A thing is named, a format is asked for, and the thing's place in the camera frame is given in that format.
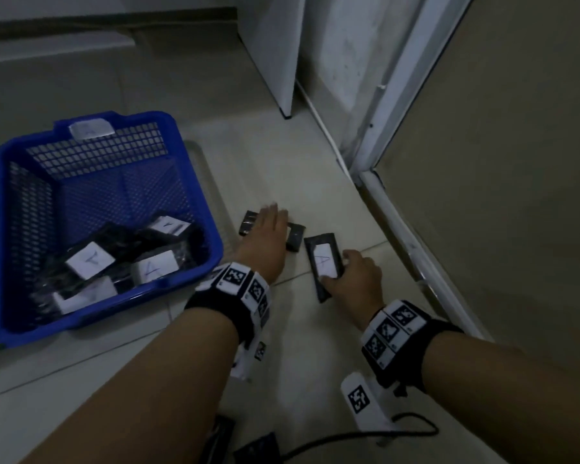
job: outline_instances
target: basket handle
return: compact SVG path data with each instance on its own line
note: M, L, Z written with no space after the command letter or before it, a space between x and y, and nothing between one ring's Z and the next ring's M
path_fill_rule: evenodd
M121 116L118 112L106 111L55 121L54 133L60 140L85 140L110 135L114 133L114 130L124 126L125 116Z

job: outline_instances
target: brown door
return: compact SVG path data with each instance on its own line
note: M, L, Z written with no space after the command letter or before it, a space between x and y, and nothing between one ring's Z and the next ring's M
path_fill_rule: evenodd
M580 367L580 0L473 0L376 169L498 342Z

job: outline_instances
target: forearm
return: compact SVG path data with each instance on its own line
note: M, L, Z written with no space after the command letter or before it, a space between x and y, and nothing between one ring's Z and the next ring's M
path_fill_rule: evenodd
M196 461L238 342L224 315L185 311L23 463Z
M428 394L515 463L580 463L580 377L459 333L434 337Z

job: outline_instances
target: black cable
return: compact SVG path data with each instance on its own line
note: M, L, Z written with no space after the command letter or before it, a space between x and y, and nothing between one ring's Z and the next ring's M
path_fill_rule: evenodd
M414 413L414 412L399 413L397 415L392 416L391 421L396 422L396 421L399 421L405 417L418 418L418 419L424 421L425 423L427 423L429 426L431 426L432 430L430 430L430 431L405 431L405 430L403 430L403 431L354 431L354 432L350 432L350 433L340 433L337 435L326 436L324 438L320 438L320 439L315 440L315 441L310 441L307 444L299 446L298 448L293 449L291 452L284 454L281 457L281 460L284 462L289 461L293 457L297 457L299 454L302 454L305 451L316 448L317 446L322 446L324 444L333 443L335 441L351 440L351 439L356 439L356 438L367 438L367 437L371 437L371 436L382 436L382 437L390 437L390 438L397 438L397 437L402 437L402 436L430 437L430 436L436 436L438 433L440 433L440 429L432 421L428 420L423 415L420 415L420 414Z

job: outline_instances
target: person's right arm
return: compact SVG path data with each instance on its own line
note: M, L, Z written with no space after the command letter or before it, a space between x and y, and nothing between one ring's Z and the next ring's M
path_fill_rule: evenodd
M382 272L344 256L344 276L323 283L364 331L384 305ZM456 332L434 337L421 371L427 393L511 464L580 463L579 374Z

